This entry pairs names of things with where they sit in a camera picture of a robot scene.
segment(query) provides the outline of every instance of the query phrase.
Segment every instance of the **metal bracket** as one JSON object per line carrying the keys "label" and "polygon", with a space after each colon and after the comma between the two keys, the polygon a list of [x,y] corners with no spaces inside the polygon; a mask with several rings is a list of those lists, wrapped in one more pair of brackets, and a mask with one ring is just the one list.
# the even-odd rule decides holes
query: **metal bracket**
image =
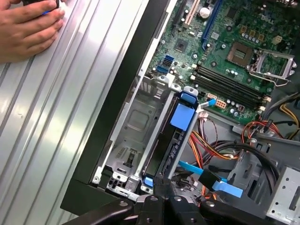
{"label": "metal bracket", "polygon": [[[297,67],[297,64],[294,61],[295,56],[283,54],[283,53],[279,53],[279,52],[273,52],[273,51],[269,51],[269,50],[264,50],[264,49],[258,50],[256,52],[256,55],[257,55],[257,61],[253,65],[249,66],[249,68],[248,68],[250,75],[258,77],[263,80],[267,80],[269,82],[272,82],[277,87],[284,86],[287,83],[289,83],[289,80],[287,80],[287,78],[295,73],[295,71],[292,70],[292,68]],[[282,58],[282,59],[287,60],[286,64],[284,65],[284,67],[281,70],[281,74],[272,74],[270,71],[268,71],[268,72],[262,71],[263,64],[265,63],[265,60],[268,55],[272,55],[273,57]],[[273,80],[270,80],[270,78],[275,78],[275,79],[283,80],[286,82],[284,84],[277,85],[276,82]]]}
{"label": "metal bracket", "polygon": [[285,167],[277,182],[267,216],[285,224],[300,223],[300,172]]}
{"label": "metal bracket", "polygon": [[100,178],[101,178],[101,173],[102,173],[102,167],[98,166],[98,168],[95,172],[94,178],[92,180],[93,184],[99,184]]}

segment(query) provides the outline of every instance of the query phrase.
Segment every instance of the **hand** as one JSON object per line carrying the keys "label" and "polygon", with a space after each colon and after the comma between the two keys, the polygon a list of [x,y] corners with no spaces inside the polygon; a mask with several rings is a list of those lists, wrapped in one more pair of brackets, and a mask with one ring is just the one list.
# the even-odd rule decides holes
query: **hand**
{"label": "hand", "polygon": [[17,2],[0,0],[0,63],[22,61],[47,49],[63,25],[64,11],[55,9],[55,1],[7,9]]}

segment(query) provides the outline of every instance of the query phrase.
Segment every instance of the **yellow wire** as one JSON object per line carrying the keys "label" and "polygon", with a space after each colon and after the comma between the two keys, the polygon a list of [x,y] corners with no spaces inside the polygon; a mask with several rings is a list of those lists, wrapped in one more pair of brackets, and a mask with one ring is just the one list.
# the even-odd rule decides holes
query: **yellow wire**
{"label": "yellow wire", "polygon": [[201,143],[203,145],[205,145],[207,148],[209,148],[212,152],[214,152],[217,156],[219,156],[220,158],[223,158],[223,159],[232,159],[230,157],[226,157],[226,156],[223,156],[221,155],[220,153],[218,153],[216,150],[214,150],[210,144],[208,144],[197,132],[193,131],[193,134],[196,135],[198,137],[198,139],[201,141]]}
{"label": "yellow wire", "polygon": [[292,111],[286,107],[286,105],[281,105],[280,110],[282,112],[284,112],[286,115],[288,115],[289,117],[291,117],[296,123],[297,130],[288,137],[288,139],[292,139],[292,137],[294,135],[296,135],[298,130],[300,129],[298,119],[297,119],[296,115],[294,113],[292,113]]}

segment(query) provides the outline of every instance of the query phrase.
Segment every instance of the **motherboard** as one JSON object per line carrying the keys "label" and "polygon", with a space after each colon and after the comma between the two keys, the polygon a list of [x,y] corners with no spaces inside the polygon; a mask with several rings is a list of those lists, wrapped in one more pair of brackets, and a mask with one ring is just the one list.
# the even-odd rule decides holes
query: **motherboard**
{"label": "motherboard", "polygon": [[263,113],[275,86],[297,65],[295,15],[267,1],[179,0],[148,68],[217,100],[216,114],[247,124]]}

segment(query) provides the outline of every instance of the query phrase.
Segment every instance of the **cpu socket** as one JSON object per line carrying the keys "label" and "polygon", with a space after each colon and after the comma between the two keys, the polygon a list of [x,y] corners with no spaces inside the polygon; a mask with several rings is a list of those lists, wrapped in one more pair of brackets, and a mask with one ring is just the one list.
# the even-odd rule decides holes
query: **cpu socket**
{"label": "cpu socket", "polygon": [[234,42],[227,55],[227,60],[241,67],[247,67],[252,57],[252,53],[252,48],[243,45],[242,43]]}

